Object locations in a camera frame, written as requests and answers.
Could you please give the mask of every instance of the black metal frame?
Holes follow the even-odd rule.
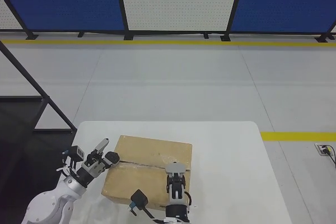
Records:
[[[72,124],[72,122],[63,114],[55,102],[50,98],[50,96],[40,87],[40,85],[34,80],[34,78],[28,73],[28,71],[21,65],[21,63],[11,54],[11,52],[5,47],[5,45],[0,41],[0,51],[6,56],[6,58],[19,70],[19,72],[26,78],[26,80],[35,88],[35,90],[40,94],[40,96],[0,96],[0,102],[40,102],[39,109],[33,119],[31,119],[29,124],[24,123],[24,131],[20,133],[20,141],[15,145],[17,150],[7,161],[7,169],[2,173],[0,178],[0,192],[5,185],[7,179],[10,176],[14,166],[17,164],[19,159],[23,154],[23,149],[26,143],[29,141],[34,133],[73,133],[76,134],[77,128]],[[39,119],[41,118],[46,106],[50,105],[55,112],[66,122],[70,129],[35,129]]]
[[[77,128],[72,122],[63,114],[60,108],[50,98],[50,96],[41,88],[41,86],[34,80],[34,78],[28,73],[28,71],[22,66],[22,64],[15,58],[14,55],[6,48],[6,46],[0,41],[0,51],[6,56],[6,58],[15,66],[15,68],[24,76],[24,78],[35,88],[35,90],[46,100],[48,104],[56,111],[56,113],[66,122],[66,124],[73,130],[77,131]]]
[[[336,26],[336,20],[331,24],[331,27],[327,30],[326,33],[322,34],[318,38],[315,38],[319,43],[327,43],[326,38],[329,38],[330,40],[334,40],[334,36],[331,34],[331,31],[335,28]]]

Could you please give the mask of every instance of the concrete floor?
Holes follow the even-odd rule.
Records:
[[[315,41],[261,41],[287,40]],[[77,126],[85,120],[250,120],[261,131],[336,132],[336,48],[7,46]],[[35,93],[0,53],[0,95]],[[49,108],[38,127],[66,126]],[[330,144],[336,150],[336,142]],[[335,224],[336,173],[329,158],[318,155],[314,142],[265,146],[292,222]]]

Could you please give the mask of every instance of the yellow stripe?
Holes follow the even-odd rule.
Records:
[[[260,132],[264,141],[336,142],[336,132]]]
[[[227,45],[227,46],[302,46],[333,47],[336,43],[250,42],[250,41],[196,41],[196,40],[2,40],[5,44],[77,44],[77,45]]]

